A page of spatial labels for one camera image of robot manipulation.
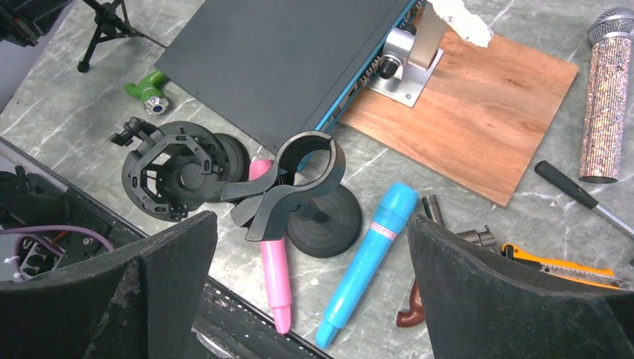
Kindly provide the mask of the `blue microphone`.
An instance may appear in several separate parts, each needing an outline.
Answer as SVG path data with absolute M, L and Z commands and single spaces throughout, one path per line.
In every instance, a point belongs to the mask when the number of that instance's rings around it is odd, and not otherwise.
M 315 337 L 319 348 L 326 349 L 347 324 L 416 202 L 417 193 L 400 182 L 393 183 L 382 197 L 359 249 L 324 310 Z

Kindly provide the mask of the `black tripod microphone stand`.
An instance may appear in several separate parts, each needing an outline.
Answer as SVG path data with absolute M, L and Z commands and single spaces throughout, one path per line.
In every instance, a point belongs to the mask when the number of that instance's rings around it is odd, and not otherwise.
M 86 73 L 90 69 L 90 60 L 98 44 L 126 37 L 141 37 L 166 49 L 167 46 L 148 34 L 133 27 L 129 21 L 124 0 L 113 0 L 99 3 L 96 0 L 83 0 L 95 13 L 95 32 L 90 40 L 83 58 L 78 62 L 77 70 Z

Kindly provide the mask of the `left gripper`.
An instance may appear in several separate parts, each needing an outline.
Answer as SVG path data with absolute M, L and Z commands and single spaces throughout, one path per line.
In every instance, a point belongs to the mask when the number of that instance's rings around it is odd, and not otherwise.
M 36 46 L 72 0 L 1 0 L 1 41 Z

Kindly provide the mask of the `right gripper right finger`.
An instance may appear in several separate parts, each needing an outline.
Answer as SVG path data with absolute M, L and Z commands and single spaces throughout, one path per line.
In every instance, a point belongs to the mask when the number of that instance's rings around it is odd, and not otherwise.
M 436 358 L 631 358 L 633 293 L 552 276 L 408 220 Z

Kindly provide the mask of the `black clip microphone stand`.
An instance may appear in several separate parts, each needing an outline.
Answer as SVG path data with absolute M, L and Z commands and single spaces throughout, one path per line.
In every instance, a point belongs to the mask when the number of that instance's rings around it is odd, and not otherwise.
M 328 153 L 324 172 L 297 184 L 300 163 L 315 151 Z M 345 169 L 344 151 L 332 135 L 306 131 L 282 145 L 264 174 L 225 185 L 221 200 L 235 204 L 230 215 L 247 228 L 247 241 L 268 244 L 286 237 L 311 257 L 335 257 L 358 240 L 363 224 L 357 198 L 341 183 Z

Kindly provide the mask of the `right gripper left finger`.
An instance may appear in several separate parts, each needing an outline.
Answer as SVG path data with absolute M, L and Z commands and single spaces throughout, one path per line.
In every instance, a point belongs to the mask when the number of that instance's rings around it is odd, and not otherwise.
M 1 284 L 3 358 L 181 358 L 218 241 L 210 211 Z

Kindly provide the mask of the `silver mesh glitter microphone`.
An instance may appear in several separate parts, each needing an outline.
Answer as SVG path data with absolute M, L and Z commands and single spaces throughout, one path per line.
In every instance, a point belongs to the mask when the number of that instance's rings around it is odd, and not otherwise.
M 579 179 L 619 180 L 633 47 L 633 9 L 614 7 L 588 29 L 591 62 L 583 118 Z

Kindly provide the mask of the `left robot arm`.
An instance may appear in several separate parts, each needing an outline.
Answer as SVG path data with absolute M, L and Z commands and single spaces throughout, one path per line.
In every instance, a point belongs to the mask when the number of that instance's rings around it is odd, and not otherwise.
M 1 40 L 35 47 L 54 27 L 69 1 L 2 1 Z M 1 211 L 27 225 L 48 225 L 67 219 L 66 201 L 36 191 L 25 170 L 1 173 Z

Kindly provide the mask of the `pink microphone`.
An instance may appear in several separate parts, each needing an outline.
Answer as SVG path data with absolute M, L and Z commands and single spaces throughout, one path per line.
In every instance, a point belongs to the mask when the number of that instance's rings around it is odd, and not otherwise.
M 292 291 L 286 256 L 287 235 L 260 243 L 268 306 L 277 333 L 287 334 L 292 326 Z

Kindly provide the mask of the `black shock mount stand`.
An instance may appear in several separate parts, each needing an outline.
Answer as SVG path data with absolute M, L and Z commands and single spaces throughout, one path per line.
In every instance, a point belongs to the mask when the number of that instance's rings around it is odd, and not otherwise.
M 110 142 L 129 146 L 121 181 L 129 199 L 158 220 L 178 222 L 204 203 L 218 203 L 227 183 L 247 180 L 250 157 L 234 136 L 188 121 L 155 126 L 131 117 Z

